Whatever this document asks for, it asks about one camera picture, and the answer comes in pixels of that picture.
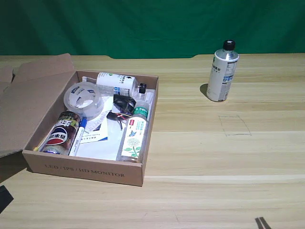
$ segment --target box lid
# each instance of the box lid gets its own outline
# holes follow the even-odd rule
[[[10,85],[13,79],[13,67],[5,66],[0,68],[0,96],[4,90]]]
[[[73,74],[69,54],[20,66],[0,97],[0,157],[25,148]]]

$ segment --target marker pen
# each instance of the marker pen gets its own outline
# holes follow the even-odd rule
[[[80,146],[81,138],[82,138],[82,135],[83,135],[83,133],[85,131],[86,125],[87,125],[87,119],[83,118],[81,120],[80,127],[78,128],[78,132],[77,132],[77,135],[76,135],[76,137],[74,139],[73,145],[71,147],[69,156],[76,156],[76,153],[77,153],[77,150],[78,150],[78,148]]]

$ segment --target black cap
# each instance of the black cap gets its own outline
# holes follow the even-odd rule
[[[145,83],[141,83],[140,84],[140,88],[139,88],[139,93],[145,94],[145,92],[146,92],[146,84]]]
[[[223,49],[227,51],[232,51],[235,48],[235,41],[233,40],[226,40],[224,41]]]

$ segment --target wood grain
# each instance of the wood grain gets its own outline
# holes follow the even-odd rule
[[[0,67],[41,57],[0,56]],[[304,228],[304,53],[242,54],[223,103],[200,91],[212,55],[73,61],[78,70],[160,77],[144,185],[11,169],[2,184],[14,201],[0,228],[256,229],[261,216],[273,229]],[[21,160],[5,160],[6,177]]]

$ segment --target green fabric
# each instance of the green fabric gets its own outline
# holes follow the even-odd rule
[[[0,0],[0,55],[305,52],[304,0]]]

